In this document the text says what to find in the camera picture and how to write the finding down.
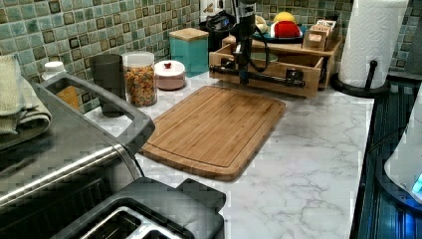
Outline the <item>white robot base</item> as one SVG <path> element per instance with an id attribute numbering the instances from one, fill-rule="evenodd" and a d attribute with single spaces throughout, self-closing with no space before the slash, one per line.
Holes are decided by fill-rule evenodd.
<path id="1" fill-rule="evenodd" d="M 381 166 L 378 180 L 400 204 L 421 212 L 422 105 L 418 90 L 409 122 L 392 154 Z"/>

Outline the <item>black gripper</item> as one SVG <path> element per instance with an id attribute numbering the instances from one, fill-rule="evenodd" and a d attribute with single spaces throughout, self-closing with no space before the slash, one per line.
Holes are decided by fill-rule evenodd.
<path id="1" fill-rule="evenodd" d="M 255 15 L 240 17 L 230 34 L 236 39 L 236 48 L 233 56 L 236 64 L 239 66 L 239 78 L 242 85 L 248 85 L 248 59 L 250 58 L 251 39 L 255 33 Z"/>

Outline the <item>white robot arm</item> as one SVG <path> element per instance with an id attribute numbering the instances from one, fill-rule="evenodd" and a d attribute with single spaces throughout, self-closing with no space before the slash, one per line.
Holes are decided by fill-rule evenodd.
<path id="1" fill-rule="evenodd" d="M 236 24 L 230 34 L 236 39 L 236 48 L 233 52 L 237 64 L 240 83 L 247 85 L 248 65 L 250 62 L 252 39 L 255 33 L 255 3 L 256 0 L 234 0 Z"/>

